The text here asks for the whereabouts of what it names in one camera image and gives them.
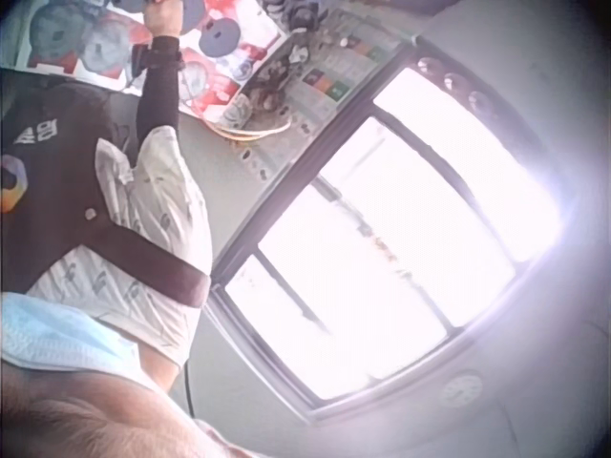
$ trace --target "white face mask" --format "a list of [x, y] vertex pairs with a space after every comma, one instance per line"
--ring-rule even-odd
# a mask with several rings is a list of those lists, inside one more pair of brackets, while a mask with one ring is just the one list
[[141, 369], [137, 345], [84, 312], [15, 293], [2, 294], [2, 359], [37, 370], [92, 370], [154, 391]]

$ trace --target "black vest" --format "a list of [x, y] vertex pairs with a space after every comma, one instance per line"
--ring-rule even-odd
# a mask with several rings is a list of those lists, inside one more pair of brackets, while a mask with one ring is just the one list
[[25, 294], [56, 261], [85, 245], [159, 293], [200, 307], [208, 276], [110, 219], [95, 174], [98, 139], [114, 140], [107, 101], [108, 93], [71, 82], [18, 99], [7, 113], [2, 291]]

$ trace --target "hair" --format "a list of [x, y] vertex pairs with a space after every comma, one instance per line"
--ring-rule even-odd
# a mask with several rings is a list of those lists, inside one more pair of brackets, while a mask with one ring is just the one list
[[87, 403], [44, 400], [7, 418], [3, 412], [3, 458], [196, 458], [196, 444], [169, 433], [111, 421]]

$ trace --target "window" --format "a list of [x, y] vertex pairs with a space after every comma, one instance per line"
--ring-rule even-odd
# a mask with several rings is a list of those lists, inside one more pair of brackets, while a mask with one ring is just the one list
[[219, 286], [310, 408], [434, 354], [559, 235], [557, 200], [417, 69], [363, 102], [365, 121]]

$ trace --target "person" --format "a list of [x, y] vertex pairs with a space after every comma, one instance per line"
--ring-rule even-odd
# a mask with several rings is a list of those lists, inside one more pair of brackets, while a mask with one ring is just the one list
[[3, 120], [3, 457], [252, 456], [167, 395], [212, 263], [178, 144], [182, 12], [180, 0], [144, 12], [154, 58], [136, 156], [113, 144], [105, 94], [81, 83]]

